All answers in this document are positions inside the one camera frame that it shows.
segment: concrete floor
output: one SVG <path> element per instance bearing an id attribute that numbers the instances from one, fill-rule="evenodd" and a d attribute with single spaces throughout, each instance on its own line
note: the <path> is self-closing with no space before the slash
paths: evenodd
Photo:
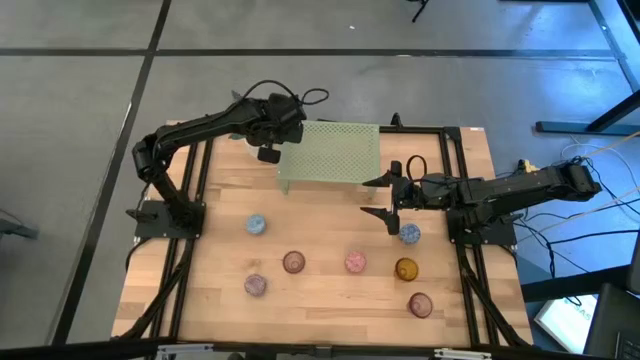
<path id="1" fill-rule="evenodd" d="M 615 2 L 599 4 L 634 71 L 640 70 L 640 51 Z M 146 48 L 160 5 L 2 0 L 0 47 Z M 432 0 L 411 24 L 416 9 L 387 0 L 174 1 L 160 48 L 607 49 L 584 4 Z M 141 63 L 141 57 L 0 57 L 0 208 L 41 231 L 35 241 L 7 236 L 0 242 L 0 348 L 48 341 Z M 631 93 L 612 59 L 156 57 L 129 145 L 168 119 L 218 111 L 232 101 L 232 89 L 242 92 L 264 78 L 296 92 L 330 90 L 329 101 L 306 109 L 312 119 L 387 124 L 397 111 L 405 124 L 485 127 L 496 173 L 511 171 L 521 158 L 539 167 L 553 163 L 573 143 L 533 132 L 535 121 L 591 121 Z M 640 116 L 624 121 L 640 124 Z M 577 139 L 606 145 L 617 138 Z M 633 169 L 640 167 L 634 156 L 640 140 L 618 151 Z M 634 187 L 614 155 L 594 160 L 614 192 Z M 124 210 L 135 205 L 141 188 L 127 150 L 72 342 L 109 337 L 134 230 Z M 555 201 L 530 214 L 568 215 L 608 200 L 600 194 L 586 204 Z M 530 224 L 556 221 L 540 217 Z M 616 209 L 547 234 L 553 241 L 637 228 Z M 632 235 L 601 237 L 557 250 L 597 270 L 628 263 L 634 241 Z M 547 253 L 533 239 L 518 253 L 547 269 Z M 562 259 L 557 267 L 558 275 L 580 272 Z"/>

